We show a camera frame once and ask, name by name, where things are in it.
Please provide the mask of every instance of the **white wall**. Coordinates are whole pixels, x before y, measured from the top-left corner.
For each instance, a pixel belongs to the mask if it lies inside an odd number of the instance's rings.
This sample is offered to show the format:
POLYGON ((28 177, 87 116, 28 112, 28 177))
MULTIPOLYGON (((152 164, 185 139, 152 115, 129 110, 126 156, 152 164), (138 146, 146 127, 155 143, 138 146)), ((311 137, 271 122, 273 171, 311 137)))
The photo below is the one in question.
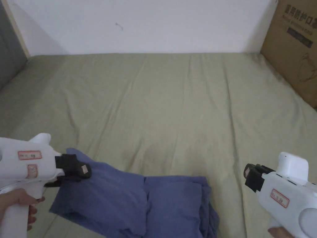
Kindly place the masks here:
POLYGON ((259 52, 276 0, 7 0, 32 56, 259 52))

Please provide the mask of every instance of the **cardboard box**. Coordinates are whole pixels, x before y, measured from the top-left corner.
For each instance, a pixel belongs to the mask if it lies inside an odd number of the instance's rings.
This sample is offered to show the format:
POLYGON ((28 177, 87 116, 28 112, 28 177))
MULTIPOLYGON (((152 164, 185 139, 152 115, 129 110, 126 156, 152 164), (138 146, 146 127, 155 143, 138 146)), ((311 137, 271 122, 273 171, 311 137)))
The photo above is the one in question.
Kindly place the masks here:
POLYGON ((261 53, 317 107, 317 0, 280 0, 261 53))

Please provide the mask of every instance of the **finger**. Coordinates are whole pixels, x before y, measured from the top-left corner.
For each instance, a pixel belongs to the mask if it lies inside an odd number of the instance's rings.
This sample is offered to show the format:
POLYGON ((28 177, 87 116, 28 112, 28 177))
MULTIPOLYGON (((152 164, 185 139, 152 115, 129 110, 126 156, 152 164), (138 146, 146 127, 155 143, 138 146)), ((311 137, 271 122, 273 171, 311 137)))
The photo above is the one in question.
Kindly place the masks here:
POLYGON ((22 189, 22 191, 20 191, 19 193, 18 204, 22 206, 26 206, 26 205, 38 204, 38 201, 35 198, 28 195, 26 191, 22 189))
POLYGON ((37 201, 38 202, 43 202, 43 201, 45 201, 45 197, 42 197, 42 198, 38 199, 37 201))
POLYGON ((268 232, 274 238, 294 238, 284 227, 270 228, 268 232))
POLYGON ((29 207, 29 215, 34 215, 37 213, 37 209, 33 206, 29 207))
POLYGON ((34 217, 34 216, 29 216, 29 218, 28 218, 28 224, 32 224, 32 223, 34 223, 34 222, 36 222, 36 217, 34 217))

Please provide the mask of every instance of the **wrinkle in sheet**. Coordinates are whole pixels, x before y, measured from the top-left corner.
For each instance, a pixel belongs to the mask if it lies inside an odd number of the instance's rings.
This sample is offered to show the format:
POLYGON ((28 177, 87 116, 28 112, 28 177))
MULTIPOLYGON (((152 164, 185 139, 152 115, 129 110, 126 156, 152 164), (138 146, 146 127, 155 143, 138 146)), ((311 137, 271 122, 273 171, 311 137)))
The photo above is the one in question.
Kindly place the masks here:
POLYGON ((120 109, 120 107, 121 107, 121 105, 122 105, 122 102, 124 101, 124 99, 126 99, 126 97, 127 97, 127 95, 128 95, 128 92, 133 89, 134 83, 136 82, 136 80, 138 79, 138 76, 140 75, 141 71, 142 71, 143 68, 144 68, 144 65, 145 65, 145 63, 146 63, 146 58, 147 58, 147 56, 144 58, 144 61, 143 61, 142 65, 141 65, 141 67, 140 67, 140 69, 139 69, 137 75, 134 77, 134 79, 127 82, 127 84, 126 84, 126 86, 124 87, 124 90, 123 90, 123 92, 121 93, 121 95, 115 99, 115 101, 119 101, 119 102, 118 102, 117 106, 115 107, 115 110, 114 110, 113 113, 112 113, 112 111, 113 111, 113 105, 114 105, 114 103, 112 103, 111 108, 110 108, 110 114, 109 114, 109 116, 108 116, 108 118, 107 118, 106 124, 103 126, 102 133, 101 133, 100 138, 99 138, 99 145, 98 145, 96 157, 99 156, 102 138, 103 138, 103 136, 104 136, 104 134, 105 134, 105 132, 106 132, 106 130, 107 130, 108 124, 109 124, 109 126, 110 126, 110 128, 109 128, 109 133, 110 133, 111 130, 112 130, 112 125, 115 123, 115 121, 116 121, 116 119, 117 119, 118 111, 119 111, 119 109, 120 109))
POLYGON ((141 150, 141 147, 142 147, 142 144, 143 144, 143 141, 144 141, 144 138, 142 137, 140 140, 139 140, 139 144, 137 146, 137 149, 135 150, 134 154, 132 155, 131 159, 129 160, 129 164, 127 165, 125 171, 131 171, 132 170, 132 166, 133 164, 135 163, 136 161, 136 158, 141 150))
POLYGON ((72 113, 72 109, 70 106, 69 98, 67 96, 66 96, 66 108, 67 108, 67 117, 69 119, 69 123, 72 126, 72 128, 74 130, 75 137, 76 137, 76 146, 78 146, 80 129, 79 129, 79 126, 75 122, 75 119, 74 119, 74 116, 72 113))
POLYGON ((181 117, 179 120, 179 124, 178 124, 178 128, 177 128, 177 135, 176 135, 176 139, 175 139, 175 143, 174 143, 174 148, 173 148, 173 156, 172 156, 172 161, 171 161, 171 167, 170 167, 170 171, 169 174, 171 174, 171 170, 173 168, 173 163, 174 163, 174 159, 175 159, 175 152, 176 152, 176 146, 177 146, 177 142, 178 142, 178 136, 179 136, 179 130, 180 130, 180 126, 182 123, 182 119, 183 119, 183 114, 184 114, 184 105, 185 105, 185 90, 186 90, 186 81, 189 79, 189 72, 190 72, 190 67, 191 67, 191 55, 189 55, 189 59, 188 59, 188 71, 186 74, 186 77, 184 77, 183 80, 183 102, 182 102, 182 111, 181 111, 181 117))
POLYGON ((232 131, 232 145, 233 145, 233 157, 234 157, 234 164, 233 164, 233 173, 236 179, 236 182, 238 184, 238 189, 240 191, 240 197, 241 197, 241 202, 242 202, 242 215, 243 215, 243 225, 244 225, 244 234, 245 236, 247 235, 247 227, 245 224, 245 213, 244 213, 244 202, 243 202, 243 192, 242 192, 242 184, 240 181, 240 166, 239 166, 239 154, 238 154, 238 149, 237 149, 237 144, 236 144, 236 131, 234 127, 234 122, 233 122, 233 114, 232 114, 232 102, 231 102, 231 95, 230 95, 230 87, 229 87, 229 79, 227 75, 227 67, 224 62, 223 58, 223 75, 224 79, 227 85, 227 92, 228 92, 228 115, 230 117, 230 127, 232 131))
POLYGON ((203 56, 199 56, 199 61, 200 61, 200 66, 201 66, 201 75, 202 75, 202 77, 201 77, 201 79, 202 79, 202 81, 205 83, 205 85, 206 85, 206 94, 207 94, 207 96, 208 96, 208 99, 209 99, 209 101, 210 101, 210 103, 211 103, 211 105, 216 109, 216 110, 218 110, 218 107, 217 107, 217 105, 216 105, 216 103, 215 103, 215 101, 212 99, 212 95, 211 95, 211 93, 210 93, 210 84, 209 84, 209 82, 208 82, 208 80, 207 80, 207 76, 206 76, 206 70, 204 70, 204 63, 205 63, 205 61, 202 59, 202 57, 203 56))

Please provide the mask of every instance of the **white plastic casing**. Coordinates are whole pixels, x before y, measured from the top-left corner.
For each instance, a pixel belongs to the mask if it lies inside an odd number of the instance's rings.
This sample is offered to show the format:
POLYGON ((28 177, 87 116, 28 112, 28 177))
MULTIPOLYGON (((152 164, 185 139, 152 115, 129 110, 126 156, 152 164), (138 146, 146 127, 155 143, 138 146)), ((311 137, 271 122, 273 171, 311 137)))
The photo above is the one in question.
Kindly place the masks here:
POLYGON ((277 171, 262 178, 256 193, 274 219, 271 227, 283 226, 297 238, 317 238, 317 186, 307 181, 308 162, 282 152, 277 171))
MULTIPOLYGON (((49 146, 51 136, 41 133, 30 141, 0 138, 0 194, 23 188, 40 199, 44 185, 58 175, 55 156, 61 155, 49 146)), ((26 238, 29 206, 13 205, 5 211, 0 238, 26 238)))

